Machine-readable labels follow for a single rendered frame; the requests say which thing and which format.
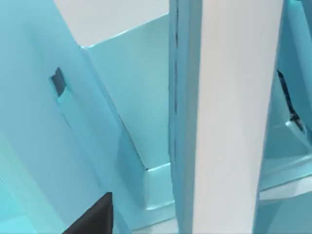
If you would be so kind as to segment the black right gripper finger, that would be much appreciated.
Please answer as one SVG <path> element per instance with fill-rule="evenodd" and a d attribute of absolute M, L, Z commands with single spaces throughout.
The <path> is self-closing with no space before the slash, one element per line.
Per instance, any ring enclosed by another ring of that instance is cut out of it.
<path fill-rule="evenodd" d="M 113 234 L 113 195 L 107 192 L 63 234 Z"/>

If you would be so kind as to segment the light blue rack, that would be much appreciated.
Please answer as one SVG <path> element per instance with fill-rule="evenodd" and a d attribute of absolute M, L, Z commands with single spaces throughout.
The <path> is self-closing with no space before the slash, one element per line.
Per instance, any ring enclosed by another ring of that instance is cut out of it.
<path fill-rule="evenodd" d="M 84 47 L 55 0 L 0 0 L 0 234 L 179 234 L 169 11 Z M 252 234 L 312 234 L 312 0 L 284 0 Z"/>

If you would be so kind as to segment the white book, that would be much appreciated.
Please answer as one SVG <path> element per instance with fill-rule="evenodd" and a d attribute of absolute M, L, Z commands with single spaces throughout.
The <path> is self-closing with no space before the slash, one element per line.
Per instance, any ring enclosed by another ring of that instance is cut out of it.
<path fill-rule="evenodd" d="M 252 234 L 284 0 L 170 0 L 179 234 Z"/>

